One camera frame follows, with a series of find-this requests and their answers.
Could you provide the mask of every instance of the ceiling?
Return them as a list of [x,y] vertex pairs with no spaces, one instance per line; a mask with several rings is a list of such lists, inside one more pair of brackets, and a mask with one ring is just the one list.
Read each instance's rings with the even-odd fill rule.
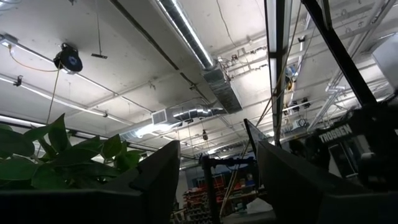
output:
[[[169,60],[110,1],[98,0],[96,5],[94,0],[84,0],[72,5],[67,0],[24,0],[10,10],[0,12],[0,34],[18,38],[20,44],[45,57],[54,58],[63,42],[79,50],[84,68],[80,76],[62,72],[59,74],[55,98],[69,105],[88,108],[96,114],[55,102],[49,121],[65,113],[68,128],[110,136],[148,122],[152,112],[187,101],[194,104],[215,101],[216,97],[203,79],[200,66],[159,12],[154,1],[118,2],[153,38]],[[301,7],[299,14],[300,1],[293,2],[290,35],[297,17],[296,33],[305,30],[307,16],[305,7]],[[267,64],[266,51],[245,54],[266,46],[264,1],[180,0],[180,3],[204,48],[214,58],[230,60],[233,55],[239,57],[238,63],[228,65],[228,70],[232,77],[231,85],[243,110],[203,120],[194,119],[192,123],[184,123],[178,129],[147,134],[130,141],[160,148],[172,139],[179,139],[182,141],[182,153],[198,154],[247,139],[243,119],[257,122],[271,95],[268,67],[258,68]],[[351,32],[367,26],[366,21],[373,4],[374,1],[371,0],[330,1],[332,19],[337,21],[333,26],[336,33],[344,37],[342,41],[347,47],[355,37],[349,36]],[[99,53],[97,13],[102,53],[108,59],[91,56],[92,53]],[[382,37],[397,32],[397,15],[398,7],[393,7],[354,58],[371,89],[380,95],[378,97],[392,90],[386,85],[368,49],[383,41]],[[308,29],[312,30],[313,27],[310,22]],[[305,47],[310,36],[311,34],[307,35]],[[300,44],[296,36],[289,65],[297,66],[298,52]],[[48,61],[21,49],[13,49],[12,54],[24,65],[42,70],[56,69]],[[13,61],[5,47],[0,47],[0,57],[0,114],[46,123],[50,100],[32,90],[51,96],[57,73],[23,67]],[[337,69],[333,56],[315,29],[293,96],[298,103],[306,97],[312,105],[306,110],[301,108],[298,113],[289,111],[283,127],[289,129],[296,119],[305,118],[309,123],[314,119],[328,97],[326,84]],[[19,75],[23,76],[23,83],[28,88],[15,87],[5,81],[16,80]],[[87,78],[102,87],[88,82]],[[358,104],[344,78],[339,85],[344,86],[346,91],[337,98],[336,104],[339,107],[331,106],[323,116],[324,120],[341,116],[345,112],[344,108]],[[289,101],[290,96],[291,92],[285,93],[285,102]],[[266,133],[272,131],[271,114],[266,115],[259,128]],[[201,137],[204,129],[209,141],[204,141]]]

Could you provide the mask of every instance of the white ceiling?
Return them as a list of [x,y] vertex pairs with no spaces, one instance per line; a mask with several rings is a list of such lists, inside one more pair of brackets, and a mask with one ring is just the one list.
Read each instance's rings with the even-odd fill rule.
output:
[[[214,101],[216,98],[202,78],[201,70],[194,57],[190,55],[182,41],[170,28],[152,0],[120,0],[119,2],[154,38],[180,71],[197,84],[198,89],[209,101]],[[231,58],[234,54],[243,54],[242,48],[248,52],[265,46],[265,39],[252,45],[248,44],[250,40],[265,35],[263,0],[219,0],[218,2],[220,8],[218,8],[217,0],[180,0],[193,28],[212,55]],[[304,29],[307,11],[302,6],[298,15],[299,2],[294,0],[291,34],[297,16],[299,16],[297,32]],[[332,0],[330,1],[331,16],[334,19],[339,18],[345,14],[345,11],[355,11],[373,2],[371,0]],[[201,102],[197,100],[198,93],[190,90],[190,85],[179,75],[179,72],[109,1],[98,0],[98,12],[103,54],[108,56],[106,60],[90,56],[92,53],[99,53],[94,0],[78,1],[73,6],[67,0],[24,0],[16,8],[6,11],[0,16],[0,34],[13,35],[19,39],[20,44],[48,58],[54,58],[60,51],[59,45],[63,42],[72,44],[79,50],[83,61],[82,75],[115,93],[132,90],[124,96],[148,110],[162,110],[191,99]],[[336,33],[344,35],[350,30],[365,26],[364,21],[368,14],[369,11],[341,20],[334,25]],[[397,32],[398,18],[396,15],[398,15],[398,7],[393,7],[365,45],[371,46],[378,38]],[[349,39],[344,39],[343,43],[348,45]],[[235,45],[241,46],[240,50],[228,50],[235,48]],[[319,49],[319,46],[324,50],[321,52],[313,50]],[[338,66],[325,46],[316,30],[296,82],[298,90],[294,95],[295,100],[301,101],[303,97],[307,97],[308,100],[327,97],[326,83]],[[299,50],[299,44],[295,38],[291,55]],[[21,49],[14,49],[13,54],[18,61],[25,65],[44,70],[56,69],[54,65]],[[23,75],[24,83],[33,89],[48,95],[52,94],[56,73],[38,72],[20,66],[9,56],[5,47],[0,47],[0,57],[0,78],[15,80],[17,76]],[[256,55],[240,57],[241,63],[229,69],[233,70],[245,63],[259,60],[258,63],[251,65],[251,68],[257,68],[267,63],[267,60],[261,60],[264,57],[265,51],[258,52]],[[290,59],[289,64],[297,63],[297,60],[297,57]],[[382,73],[370,57],[369,52],[363,52],[355,61],[367,82],[382,79]],[[243,66],[243,68],[231,72],[230,75],[234,76],[246,71],[248,71],[248,67]],[[371,85],[375,87],[380,83],[383,81]],[[189,145],[197,146],[192,148],[183,145],[183,153],[196,154],[208,150],[209,147],[222,146],[246,139],[246,133],[242,126],[243,119],[253,119],[256,122],[270,97],[268,68],[247,72],[247,75],[234,78],[231,84],[244,108],[242,111],[223,116],[224,121],[219,118],[194,120],[189,126],[184,124],[181,128],[167,133],[159,133],[162,136],[166,134],[166,138],[146,135],[142,139],[132,140],[148,146],[162,147],[170,141],[170,138],[181,139]],[[349,89],[345,79],[341,81],[340,85]],[[50,100],[22,87],[14,87],[7,82],[0,82],[0,91],[2,94],[0,114],[41,123],[46,122]],[[140,122],[150,119],[150,112],[121,98],[95,106],[112,98],[113,93],[76,75],[60,73],[55,95],[57,99],[81,108],[94,106],[93,109],[97,112],[103,114],[107,112],[122,121],[121,123],[92,113],[79,112],[76,109],[54,103],[50,121],[55,120],[62,113],[66,113],[66,124],[69,128],[107,135],[117,133],[133,124],[139,125]],[[286,100],[289,99],[289,95],[290,93],[287,93]],[[344,99],[346,100],[339,105],[349,108],[357,104],[352,93],[348,92],[346,96],[339,98],[340,101]],[[311,120],[323,103],[323,101],[315,102],[307,111],[301,109],[300,114],[289,115],[287,125],[290,125],[289,123],[294,119],[303,116]],[[343,111],[336,110],[335,106],[332,106],[328,112],[328,116],[342,114]],[[261,129],[270,131],[272,129],[271,121],[271,115],[267,115],[260,126]],[[201,138],[203,129],[209,133],[210,141],[208,143]]]

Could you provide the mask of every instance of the metal pole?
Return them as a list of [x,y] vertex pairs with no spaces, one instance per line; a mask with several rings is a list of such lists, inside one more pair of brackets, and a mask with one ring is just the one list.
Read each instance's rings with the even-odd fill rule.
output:
[[218,206],[216,200],[216,190],[213,185],[213,175],[211,174],[211,162],[209,156],[203,156],[201,158],[201,168],[205,175],[205,182],[207,186],[207,200],[209,203],[211,222],[212,224],[220,224],[220,218],[218,216]]
[[308,13],[310,13],[315,25],[329,47],[330,52],[333,54],[337,64],[357,97],[359,104],[361,104],[361,106],[377,104],[375,97],[363,80],[336,32],[333,29],[327,29],[325,26],[323,13],[317,1],[302,0],[302,3],[307,8]]

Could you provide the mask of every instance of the workshop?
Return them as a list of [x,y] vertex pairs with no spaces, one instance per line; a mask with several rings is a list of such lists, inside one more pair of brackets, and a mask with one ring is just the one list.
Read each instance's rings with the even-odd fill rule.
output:
[[0,0],[4,221],[398,223],[396,6]]

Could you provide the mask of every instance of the green plant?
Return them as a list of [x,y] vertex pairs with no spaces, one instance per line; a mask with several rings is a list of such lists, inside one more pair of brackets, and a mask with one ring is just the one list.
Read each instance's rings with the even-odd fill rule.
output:
[[[137,166],[140,152],[127,151],[127,142],[118,134],[72,146],[64,116],[25,134],[0,125],[0,189],[96,189]],[[34,154],[35,141],[45,151],[41,158]],[[114,167],[93,161],[97,155],[113,161]]]

